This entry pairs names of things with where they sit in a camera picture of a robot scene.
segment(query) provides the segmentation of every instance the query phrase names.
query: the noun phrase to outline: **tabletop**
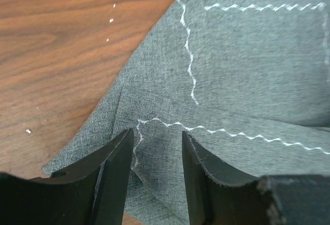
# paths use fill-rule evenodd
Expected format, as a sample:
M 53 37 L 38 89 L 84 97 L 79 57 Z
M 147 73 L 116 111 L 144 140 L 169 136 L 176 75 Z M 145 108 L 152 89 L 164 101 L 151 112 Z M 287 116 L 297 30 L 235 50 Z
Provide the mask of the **tabletop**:
M 0 171 L 46 177 L 173 1 L 0 0 Z

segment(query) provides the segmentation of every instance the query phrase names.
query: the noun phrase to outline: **cloth fold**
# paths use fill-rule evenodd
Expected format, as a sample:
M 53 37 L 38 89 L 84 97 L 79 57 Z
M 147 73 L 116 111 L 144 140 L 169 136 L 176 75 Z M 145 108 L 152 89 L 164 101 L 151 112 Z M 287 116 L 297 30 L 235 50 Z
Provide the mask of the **cloth fold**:
M 176 0 L 74 138 L 63 168 L 135 129 L 126 211 L 189 224 L 181 131 L 249 174 L 329 174 L 330 0 Z

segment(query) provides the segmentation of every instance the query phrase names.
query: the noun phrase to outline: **fabric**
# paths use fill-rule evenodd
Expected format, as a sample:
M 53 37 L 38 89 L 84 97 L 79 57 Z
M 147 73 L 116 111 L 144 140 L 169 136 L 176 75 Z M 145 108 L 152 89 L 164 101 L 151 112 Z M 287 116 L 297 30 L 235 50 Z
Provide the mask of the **fabric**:
M 189 224 L 181 131 L 249 174 L 329 174 L 330 0 L 176 0 L 48 174 L 135 129 L 126 211 Z

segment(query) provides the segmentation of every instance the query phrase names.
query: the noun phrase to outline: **brown wooden surface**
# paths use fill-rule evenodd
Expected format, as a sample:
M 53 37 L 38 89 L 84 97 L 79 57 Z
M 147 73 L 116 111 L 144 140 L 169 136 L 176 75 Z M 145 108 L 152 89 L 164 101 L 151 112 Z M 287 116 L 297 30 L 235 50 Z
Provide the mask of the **brown wooden surface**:
M 0 0 L 0 171 L 45 176 L 173 1 Z

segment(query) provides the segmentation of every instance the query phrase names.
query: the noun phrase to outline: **white thread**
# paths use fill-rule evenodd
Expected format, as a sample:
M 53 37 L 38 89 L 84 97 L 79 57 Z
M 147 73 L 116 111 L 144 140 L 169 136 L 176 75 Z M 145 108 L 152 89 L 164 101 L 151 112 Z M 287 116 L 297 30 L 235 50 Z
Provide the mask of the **white thread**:
M 284 146 L 287 146 L 287 147 L 289 147 L 289 146 L 293 146 L 293 145 L 299 145 L 299 146 L 301 146 L 303 149 L 305 149 L 305 150 L 307 150 L 307 151 L 311 151 L 311 150 L 320 150 L 323 154 L 330 155 L 330 152 L 325 151 L 325 150 L 324 150 L 323 148 L 321 148 L 321 147 L 309 148 L 309 147 L 303 145 L 301 142 L 287 143 L 287 142 L 283 141 L 283 140 L 280 139 L 280 138 L 267 139 L 267 138 L 265 138 L 263 135 L 260 135 L 260 134 L 257 135 L 257 136 L 248 136 L 248 135 L 247 135 L 246 133 L 244 133 L 244 132 L 240 132 L 240 133 L 238 133 L 238 134 L 232 134 L 232 133 L 228 132 L 228 131 L 227 131 L 226 129 L 224 129 L 224 128 L 221 128 L 221 129 L 219 129 L 219 130 L 212 131 L 212 130 L 208 130 L 207 128 L 205 128 L 205 127 L 202 126 L 202 125 L 199 125 L 199 126 L 196 126 L 196 127 L 186 127 L 186 126 L 184 126 L 184 125 L 183 125 L 182 123 L 180 123 L 180 122 L 175 122 L 175 123 L 165 123 L 165 122 L 161 121 L 159 118 L 153 118 L 153 119 L 150 119 L 150 120 L 140 120 L 140 119 L 138 119 L 138 125 L 136 126 L 136 129 L 137 129 L 137 131 L 138 131 L 138 133 L 139 133 L 140 139 L 139 139 L 138 143 L 135 145 L 135 147 L 133 148 L 133 153 L 134 153 L 134 156 L 135 156 L 135 164 L 134 164 L 134 168 L 136 168 L 137 165 L 139 164 L 139 161 L 138 161 L 138 159 L 137 159 L 137 157 L 136 157 L 136 148 L 141 144 L 141 142 L 142 142 L 143 139 L 144 139 L 143 136 L 142 136 L 142 134 L 141 134 L 141 132 L 140 132 L 140 124 L 147 124 L 147 123 L 149 123 L 149 122 L 153 122 L 153 121 L 158 121 L 158 122 L 162 123 L 165 127 L 171 127 L 171 126 L 174 126 L 174 125 L 180 125 L 182 128 L 184 128 L 184 129 L 187 130 L 187 131 L 192 131 L 192 130 L 195 130 L 195 129 L 197 129 L 197 128 L 202 128 L 202 129 L 206 130 L 206 131 L 207 131 L 208 133 L 210 133 L 210 134 L 214 134 L 214 133 L 216 133 L 216 132 L 224 132 L 224 133 L 226 133 L 226 134 L 227 134 L 228 136 L 230 136 L 230 137 L 244 136 L 244 137 L 246 137 L 246 138 L 249 139 L 249 140 L 254 140 L 254 139 L 256 139 L 256 138 L 261 138 L 262 140 L 264 140 L 264 141 L 266 141 L 266 142 L 279 141 L 279 142 L 281 142 Z
M 221 6 L 219 3 L 215 3 L 215 4 L 212 5 L 212 6 L 205 6 L 204 9 L 205 9 L 205 10 L 210 10 L 210 9 L 213 8 L 213 7 L 219 7 L 219 8 L 220 8 L 221 10 L 223 10 L 223 11 L 228 11 L 228 10 L 231 9 L 231 8 L 236 8 L 236 9 L 238 9 L 238 10 L 244 12 L 244 11 L 246 11 L 246 10 L 249 9 L 249 8 L 253 8 L 253 9 L 258 10 L 258 11 L 263 11 L 263 10 L 265 10 L 266 8 L 270 8 L 271 10 L 277 12 L 277 11 L 279 11 L 281 8 L 285 8 L 285 9 L 287 9 L 288 11 L 291 11 L 292 9 L 296 8 L 296 9 L 298 9 L 299 11 L 302 11 L 302 10 L 304 10 L 304 9 L 306 9 L 306 8 L 309 8 L 309 9 L 311 9 L 311 10 L 315 10 L 316 8 L 320 8 L 320 7 L 324 7 L 324 6 L 325 6 L 325 3 L 318 3 L 316 6 L 312 6 L 311 3 L 309 3 L 309 4 L 307 4 L 306 6 L 303 6 L 303 7 L 300 6 L 299 4 L 295 4 L 295 5 L 293 5 L 293 6 L 290 6 L 290 5 L 288 5 L 288 4 L 283 4 L 283 5 L 279 6 L 279 7 L 275 7 L 275 6 L 272 5 L 272 4 L 268 4 L 268 5 L 264 6 L 264 7 L 259 7 L 259 6 L 255 5 L 255 4 L 251 4 L 251 5 L 247 6 L 247 7 L 241 7 L 241 6 L 237 5 L 237 4 L 233 4 L 233 5 L 229 6 L 229 7 L 223 7 L 223 6 Z
M 187 26 L 187 24 L 185 22 L 186 4 L 184 4 L 181 0 L 177 0 L 177 2 L 182 6 L 182 9 L 183 9 L 180 22 L 187 31 L 187 40 L 186 40 L 185 48 L 190 57 L 190 63 L 189 63 L 187 72 L 189 73 L 190 77 L 192 78 L 192 90 L 191 90 L 190 96 L 195 101 L 195 104 L 199 105 L 199 102 L 195 98 L 195 94 L 194 94 L 195 88 L 196 88 L 196 79 L 191 72 L 191 66 L 192 66 L 192 62 L 194 61 L 194 55 L 192 54 L 191 50 L 189 49 L 190 28 Z
M 255 4 L 251 4 L 247 7 L 241 7 L 237 4 L 233 4 L 229 7 L 224 7 L 224 6 L 221 6 L 219 3 L 215 3 L 213 4 L 212 6 L 205 6 L 204 9 L 205 10 L 210 10 L 211 8 L 213 7 L 218 7 L 220 8 L 221 10 L 223 11 L 228 11 L 229 9 L 231 8 L 235 8 L 235 9 L 238 9 L 242 12 L 246 11 L 247 9 L 255 9 L 255 10 L 258 10 L 258 11 L 263 11 L 265 10 L 266 8 L 269 8 L 275 12 L 279 11 L 281 8 L 284 8 L 284 9 L 287 9 L 288 11 L 291 11 L 293 9 L 297 9 L 299 11 L 302 11 L 306 8 L 309 8 L 310 10 L 315 10 L 315 9 L 319 9 L 319 11 L 323 14 L 323 23 L 322 23 L 322 28 L 324 30 L 324 39 L 323 39 L 323 48 L 324 48 L 324 51 L 325 51 L 325 60 L 324 60 L 324 64 L 326 65 L 326 67 L 328 68 L 328 77 L 327 77 L 327 82 L 330 84 L 330 62 L 329 62 L 329 58 L 330 58 L 330 49 L 328 47 L 328 37 L 329 37 L 329 29 L 328 29 L 328 26 L 327 26 L 327 21 L 328 21 L 328 14 L 327 12 L 324 10 L 324 7 L 326 6 L 326 3 L 324 2 L 320 2 L 318 3 L 317 5 L 315 6 L 312 6 L 311 3 L 308 3 L 307 5 L 305 6 L 300 6 L 299 4 L 295 4 L 293 6 L 290 6 L 288 4 L 282 4 L 281 6 L 279 7 L 275 7 L 274 5 L 272 4 L 268 4 L 264 7 L 259 7 Z

